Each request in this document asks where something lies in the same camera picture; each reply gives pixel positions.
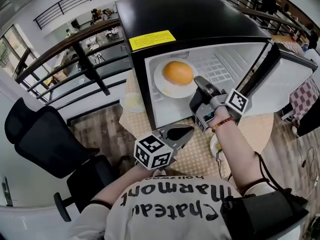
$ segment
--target black cable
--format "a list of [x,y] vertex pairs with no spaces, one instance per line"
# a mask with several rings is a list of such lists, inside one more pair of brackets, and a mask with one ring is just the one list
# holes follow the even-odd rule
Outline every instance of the black cable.
[[[261,172],[261,174],[262,174],[262,177],[264,178],[264,179],[267,179],[266,178],[266,176],[265,176],[265,174],[264,174],[264,171],[262,170],[262,163],[261,163],[261,160],[260,160],[260,158],[259,158],[259,166],[260,166],[260,172]],[[268,181],[266,181],[266,183],[271,187],[271,188],[273,188],[274,190],[278,190],[275,186],[273,186],[273,185],[271,185],[270,184],[270,182],[269,182],[269,180]]]
[[300,150],[299,150],[298,138],[296,138],[296,149],[298,150],[298,152],[299,152],[299,154],[300,154],[300,157],[301,157],[301,166],[304,167],[304,166],[303,166],[304,162],[303,162],[303,159],[302,159],[302,154],[301,154],[301,152],[300,152]]
[[258,153],[258,152],[254,152],[258,157],[259,157],[259,161],[260,163],[263,165],[263,168],[265,170],[266,175],[269,177],[269,179],[271,180],[271,182],[274,184],[274,186],[277,188],[277,190],[279,191],[283,191],[284,189],[276,182],[276,180],[272,177],[272,175],[270,174],[264,159],[262,158],[262,156]]
[[310,181],[315,182],[315,181],[316,181],[316,178],[315,178],[315,179],[312,179],[312,178],[311,178],[311,166],[312,166],[312,163],[314,162],[314,159],[315,159],[315,149],[314,149],[313,146],[308,149],[308,151],[307,151],[307,153],[306,153],[306,159],[305,159],[305,160],[308,159],[308,154],[309,154],[309,151],[310,151],[310,150],[313,151],[313,156],[312,156],[312,160],[311,160],[310,167],[309,167],[309,178],[310,178]]
[[301,166],[302,166],[303,168],[306,166],[306,163],[307,163],[307,160],[308,160],[308,156],[309,156],[309,151],[312,150],[313,155],[312,155],[312,160],[311,160],[310,167],[309,167],[309,179],[314,182],[316,179],[312,179],[312,178],[311,178],[311,166],[312,166],[312,163],[314,162],[314,159],[315,159],[315,148],[314,148],[313,146],[309,147],[308,151],[306,152],[305,160],[303,160],[302,154],[301,154],[301,152],[300,152],[300,150],[299,150],[298,138],[296,139],[296,149],[298,150],[298,152],[299,152],[299,154],[300,154],[300,157],[301,157]]
[[220,178],[222,179],[222,174],[221,174],[221,160],[219,159],[219,153],[222,151],[222,149],[220,148],[218,150],[218,152],[215,154],[215,161],[217,162],[218,164],[218,170],[219,170],[219,175],[220,175]]

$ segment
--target mini fridge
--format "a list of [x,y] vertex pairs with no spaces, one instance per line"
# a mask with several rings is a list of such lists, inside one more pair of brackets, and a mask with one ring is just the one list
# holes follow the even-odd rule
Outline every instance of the mini fridge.
[[[184,95],[179,87],[176,95],[155,82],[167,62],[185,62],[219,89],[245,94],[246,115],[280,110],[317,68],[272,44],[268,33],[222,0],[123,0],[116,6],[153,130],[192,116],[195,90]],[[164,32],[160,41],[154,36]],[[133,43],[137,37],[140,47]]]

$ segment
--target wooden floor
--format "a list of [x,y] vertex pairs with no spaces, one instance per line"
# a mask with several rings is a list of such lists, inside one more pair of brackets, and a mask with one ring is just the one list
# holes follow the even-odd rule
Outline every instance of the wooden floor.
[[[107,156],[111,164],[115,164],[120,156],[132,157],[135,145],[135,138],[119,124],[121,113],[121,106],[116,104],[72,121],[71,129],[85,147],[100,148],[101,154]],[[297,150],[297,141],[302,159]],[[312,150],[307,157],[310,147],[314,148],[311,170]],[[291,188],[293,193],[306,197],[314,186],[312,180],[315,179],[315,172],[319,169],[319,148],[320,128],[297,139],[291,132],[291,124],[281,121],[275,114],[271,137],[262,156],[270,173],[282,187]],[[306,166],[302,167],[302,160],[306,157]],[[128,170],[133,162],[133,159],[126,161],[122,170]],[[313,216],[320,212],[319,191],[320,183],[308,198],[307,210],[310,214],[303,226],[303,231],[308,227]]]
[[[306,198],[314,187],[315,173],[319,169],[320,128],[297,139],[291,132],[291,126],[291,123],[281,121],[279,115],[274,115],[271,136],[262,152],[262,157],[273,178],[283,188],[291,188],[292,193],[296,192],[300,197]],[[308,149],[311,147],[314,148],[314,160],[312,150],[307,156]],[[306,165],[302,167],[302,160],[306,158]],[[320,182],[307,199],[309,204],[306,209],[309,211],[309,216],[303,225],[303,232],[314,215],[320,213],[319,193]]]
[[122,114],[120,104],[106,107],[71,122],[74,136],[87,148],[100,148],[112,165],[120,157],[130,156],[129,161],[121,165],[121,172],[128,171],[134,165],[135,137],[120,124]]

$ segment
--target white plate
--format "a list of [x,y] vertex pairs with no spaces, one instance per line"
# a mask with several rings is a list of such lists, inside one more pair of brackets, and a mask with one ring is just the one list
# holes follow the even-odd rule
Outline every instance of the white plate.
[[145,111],[144,101],[137,92],[128,92],[120,99],[120,105],[123,109],[132,113],[141,113]]
[[[212,155],[214,156],[214,158],[216,158],[217,156],[217,152],[218,152],[218,149],[217,149],[217,143],[218,143],[218,139],[217,139],[217,135],[214,134],[210,140],[210,150],[211,150],[211,153]],[[225,154],[223,151],[221,151],[219,153],[219,159],[220,160],[225,160],[226,157],[225,157]]]
[[171,98],[175,98],[175,99],[185,98],[185,97],[188,97],[188,96],[194,94],[194,92],[197,90],[197,85],[196,85],[195,81],[192,81],[191,83],[186,84],[186,85],[179,85],[179,84],[174,84],[174,83],[168,81],[164,77],[163,70],[169,62],[185,63],[192,69],[193,77],[196,77],[199,75],[196,68],[189,61],[186,61],[185,59],[181,59],[181,58],[170,58],[170,59],[162,61],[156,67],[156,69],[154,71],[154,75],[153,75],[155,86],[164,95],[169,96]]

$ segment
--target bread bun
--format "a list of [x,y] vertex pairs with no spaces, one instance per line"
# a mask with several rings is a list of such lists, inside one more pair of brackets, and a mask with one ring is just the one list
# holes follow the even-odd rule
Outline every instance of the bread bun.
[[188,85],[194,79],[192,68],[186,63],[171,61],[163,69],[164,77],[176,85]]

